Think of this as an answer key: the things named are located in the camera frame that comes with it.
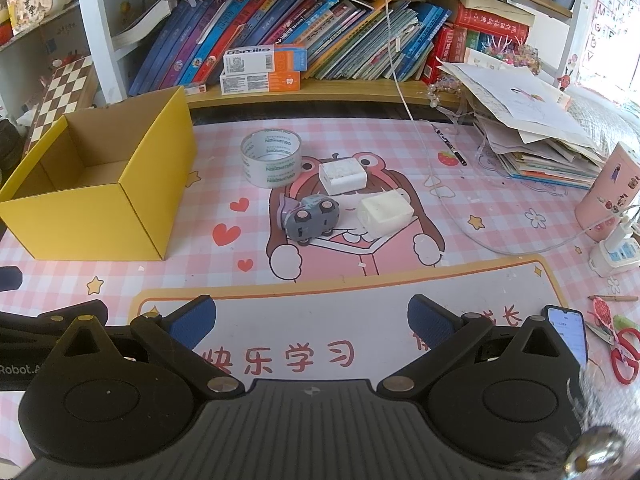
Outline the grey toy car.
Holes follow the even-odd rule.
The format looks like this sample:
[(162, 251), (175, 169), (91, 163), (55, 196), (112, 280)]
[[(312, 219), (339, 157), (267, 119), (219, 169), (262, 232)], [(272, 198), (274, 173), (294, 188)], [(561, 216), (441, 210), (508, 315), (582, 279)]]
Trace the grey toy car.
[(329, 236), (340, 218), (340, 205), (330, 196), (314, 194), (294, 200), (282, 196), (279, 226), (287, 238), (306, 246), (314, 238)]

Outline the lower orange white toothpaste box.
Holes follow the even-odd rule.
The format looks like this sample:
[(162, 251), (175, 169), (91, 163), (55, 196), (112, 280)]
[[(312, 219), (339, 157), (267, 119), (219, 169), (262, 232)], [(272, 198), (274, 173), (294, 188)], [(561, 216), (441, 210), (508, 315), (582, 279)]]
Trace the lower orange white toothpaste box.
[(256, 74), (220, 75), (223, 96), (245, 93), (289, 92), (300, 89), (299, 72), (270, 72)]

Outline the orange white toothpaste box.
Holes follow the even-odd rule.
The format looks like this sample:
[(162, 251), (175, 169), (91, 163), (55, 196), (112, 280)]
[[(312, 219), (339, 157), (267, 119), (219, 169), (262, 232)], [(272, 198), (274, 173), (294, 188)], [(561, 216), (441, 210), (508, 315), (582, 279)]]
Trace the orange white toothpaste box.
[(295, 44), (240, 47), (224, 52), (226, 75), (304, 72), (306, 69), (307, 49)]
[(256, 74), (220, 75), (223, 96), (245, 93), (289, 92), (300, 89), (299, 72), (270, 72)]

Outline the small red white box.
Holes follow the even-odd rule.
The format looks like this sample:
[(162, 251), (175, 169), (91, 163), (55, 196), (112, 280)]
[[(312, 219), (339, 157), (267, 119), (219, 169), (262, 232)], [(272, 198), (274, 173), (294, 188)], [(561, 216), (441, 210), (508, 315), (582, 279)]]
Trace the small red white box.
[(187, 96), (197, 96), (207, 91), (207, 84), (205, 82), (201, 82), (200, 84), (194, 82), (194, 84), (185, 84), (183, 88)]

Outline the red handled scissors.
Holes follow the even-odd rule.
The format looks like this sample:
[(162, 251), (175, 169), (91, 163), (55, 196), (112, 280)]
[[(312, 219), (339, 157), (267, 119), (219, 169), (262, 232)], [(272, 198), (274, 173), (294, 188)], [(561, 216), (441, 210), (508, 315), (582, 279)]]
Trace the red handled scissors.
[(593, 296), (591, 301), (593, 321), (587, 328), (608, 346), (617, 381), (629, 386), (639, 377), (639, 326), (614, 315), (604, 297)]

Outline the pink cartoon cup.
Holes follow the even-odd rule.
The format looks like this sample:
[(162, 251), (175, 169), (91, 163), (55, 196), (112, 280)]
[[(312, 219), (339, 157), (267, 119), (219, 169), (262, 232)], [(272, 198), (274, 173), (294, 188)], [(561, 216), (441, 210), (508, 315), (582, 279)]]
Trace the pink cartoon cup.
[(639, 193), (639, 178), (639, 152), (618, 142), (575, 208), (578, 224), (592, 240), (605, 240), (620, 223), (620, 213)]

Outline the brown white chessboard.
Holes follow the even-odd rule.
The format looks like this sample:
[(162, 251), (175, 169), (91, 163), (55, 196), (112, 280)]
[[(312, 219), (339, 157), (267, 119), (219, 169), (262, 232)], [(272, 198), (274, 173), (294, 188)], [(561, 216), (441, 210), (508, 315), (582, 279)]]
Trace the brown white chessboard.
[(23, 154), (40, 140), (58, 118), (92, 107), (98, 88), (98, 76), (90, 55), (57, 68), (36, 108)]

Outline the yellow cardboard box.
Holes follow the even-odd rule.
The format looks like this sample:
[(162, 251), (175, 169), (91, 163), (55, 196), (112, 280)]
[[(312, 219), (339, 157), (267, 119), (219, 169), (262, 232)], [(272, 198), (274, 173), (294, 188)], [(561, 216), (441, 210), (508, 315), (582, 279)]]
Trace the yellow cardboard box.
[(78, 110), (2, 186), (1, 219), (38, 260), (162, 260), (195, 155), (183, 88)]

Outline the pile of papers and books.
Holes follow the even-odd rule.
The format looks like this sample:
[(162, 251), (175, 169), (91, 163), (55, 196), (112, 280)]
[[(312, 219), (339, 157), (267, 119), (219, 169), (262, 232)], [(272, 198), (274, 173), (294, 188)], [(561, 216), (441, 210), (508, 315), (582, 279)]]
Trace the pile of papers and books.
[(509, 176), (582, 190), (596, 180), (604, 165), (597, 145), (561, 92), (530, 70), (446, 62), (442, 71), (461, 84), (476, 128)]

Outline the black patterned pencil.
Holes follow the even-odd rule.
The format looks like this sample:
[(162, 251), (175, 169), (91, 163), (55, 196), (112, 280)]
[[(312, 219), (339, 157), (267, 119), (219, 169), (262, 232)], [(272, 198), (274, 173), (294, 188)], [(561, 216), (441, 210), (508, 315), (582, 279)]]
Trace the black patterned pencil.
[(437, 127), (433, 127), (433, 129), (436, 132), (436, 134), (439, 136), (439, 139), (446, 144), (446, 147), (454, 155), (457, 161), (460, 162), (462, 166), (468, 166), (468, 162), (465, 160), (462, 154), (454, 147), (454, 144), (452, 144), (449, 141), (449, 139), (442, 133), (442, 130), (440, 130)]

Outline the white power adapter cube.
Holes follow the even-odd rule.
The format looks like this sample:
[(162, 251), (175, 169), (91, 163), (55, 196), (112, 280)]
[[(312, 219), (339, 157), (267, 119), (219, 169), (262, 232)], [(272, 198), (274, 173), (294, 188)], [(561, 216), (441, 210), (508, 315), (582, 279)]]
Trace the white power adapter cube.
[(362, 190), (368, 183), (367, 171), (353, 157), (322, 162), (318, 176), (331, 196)]

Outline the clear packing tape roll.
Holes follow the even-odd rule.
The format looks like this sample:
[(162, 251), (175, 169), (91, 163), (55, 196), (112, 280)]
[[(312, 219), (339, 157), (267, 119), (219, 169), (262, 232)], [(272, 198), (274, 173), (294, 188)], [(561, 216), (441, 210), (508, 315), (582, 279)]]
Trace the clear packing tape roll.
[(302, 171), (302, 140), (290, 130), (254, 131), (240, 144), (243, 174), (258, 188), (280, 188), (294, 182)]

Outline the white sponge block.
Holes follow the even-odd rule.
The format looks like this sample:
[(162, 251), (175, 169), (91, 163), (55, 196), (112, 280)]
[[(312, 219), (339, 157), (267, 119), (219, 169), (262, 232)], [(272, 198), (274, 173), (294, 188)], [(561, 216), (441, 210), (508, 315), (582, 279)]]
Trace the white sponge block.
[(374, 238), (393, 234), (411, 222), (414, 209), (398, 190), (372, 194), (360, 200), (357, 218)]

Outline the pink cartoon desk mat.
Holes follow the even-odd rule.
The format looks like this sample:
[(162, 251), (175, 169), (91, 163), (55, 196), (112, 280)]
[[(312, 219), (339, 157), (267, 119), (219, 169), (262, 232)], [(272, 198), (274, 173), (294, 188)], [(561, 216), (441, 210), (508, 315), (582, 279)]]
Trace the pink cartoon desk mat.
[(203, 292), (256, 292), (262, 285), (299, 290), (352, 280), (369, 287), (368, 296), (312, 297), (303, 308), (276, 300), (241, 309), (218, 304), (215, 329), (198, 352), (244, 382), (379, 380), (420, 356), (425, 347), (409, 330), (407, 306), (390, 292), (410, 274), (421, 281), (409, 295), (482, 312), (500, 325), (521, 323), (555, 302), (590, 312), (597, 292), (614, 296), (614, 313), (638, 318), (638, 272), (600, 278), (589, 267), (592, 243), (574, 214), (582, 191), (545, 191), (503, 176), (475, 128), (350, 118), (292, 119), (283, 128), (302, 138), (312, 160), (359, 157), (406, 179), (445, 241), (434, 266), (427, 264), (432, 253), (417, 223), (374, 240), (362, 232), (352, 205), (342, 208), (333, 240), (269, 249), (269, 193), (245, 180), (240, 159), (242, 139), (259, 124), (227, 122), (194, 131), (198, 154), (166, 259), (38, 261), (6, 235), (1, 261), (17, 266), (23, 283), (2, 294), (2, 309), (36, 315), (99, 299), (110, 322), (120, 325), (141, 312), (170, 312)]

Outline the row of leaning books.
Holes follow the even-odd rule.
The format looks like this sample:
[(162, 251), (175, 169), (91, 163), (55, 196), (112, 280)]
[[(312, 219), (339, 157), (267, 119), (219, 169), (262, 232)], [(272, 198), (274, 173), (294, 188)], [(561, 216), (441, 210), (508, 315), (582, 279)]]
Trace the row of leaning books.
[(130, 96), (194, 82), (220, 87), (224, 52), (268, 44), (307, 49), (302, 80), (405, 82), (421, 79), (448, 15), (406, 0), (160, 0), (116, 40), (151, 38)]

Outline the upper orange white toothpaste box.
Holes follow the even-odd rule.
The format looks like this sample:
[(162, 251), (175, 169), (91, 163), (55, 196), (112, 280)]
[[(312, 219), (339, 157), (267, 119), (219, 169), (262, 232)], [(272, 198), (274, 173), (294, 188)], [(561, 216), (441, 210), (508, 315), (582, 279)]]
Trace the upper orange white toothpaste box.
[(224, 52), (226, 75), (304, 72), (306, 69), (307, 49), (295, 44), (240, 47)]

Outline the smartphone with lit screen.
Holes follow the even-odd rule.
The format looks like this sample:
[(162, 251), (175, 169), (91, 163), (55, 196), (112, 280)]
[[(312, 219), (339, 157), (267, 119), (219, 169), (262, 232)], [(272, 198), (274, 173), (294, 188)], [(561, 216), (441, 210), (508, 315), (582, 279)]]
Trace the smartphone with lit screen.
[(542, 314), (570, 349), (581, 368), (588, 365), (588, 340), (584, 316), (577, 310), (548, 304)]

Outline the white power strip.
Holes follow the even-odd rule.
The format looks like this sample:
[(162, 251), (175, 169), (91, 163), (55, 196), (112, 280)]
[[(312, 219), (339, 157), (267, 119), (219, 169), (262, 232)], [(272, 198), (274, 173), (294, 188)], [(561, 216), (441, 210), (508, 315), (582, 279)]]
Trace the white power strip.
[(634, 226), (638, 214), (631, 219), (624, 217), (612, 233), (591, 249), (588, 264), (600, 278), (638, 269), (639, 242), (634, 238)]

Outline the red dictionary books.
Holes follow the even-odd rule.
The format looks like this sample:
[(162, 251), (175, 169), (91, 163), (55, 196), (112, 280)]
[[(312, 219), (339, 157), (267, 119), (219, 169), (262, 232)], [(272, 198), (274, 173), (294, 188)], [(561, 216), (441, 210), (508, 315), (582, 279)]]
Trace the red dictionary books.
[(421, 80), (434, 84), (440, 62), (461, 63), (468, 49), (504, 52), (526, 44), (535, 17), (501, 0), (431, 0), (449, 12), (432, 40)]

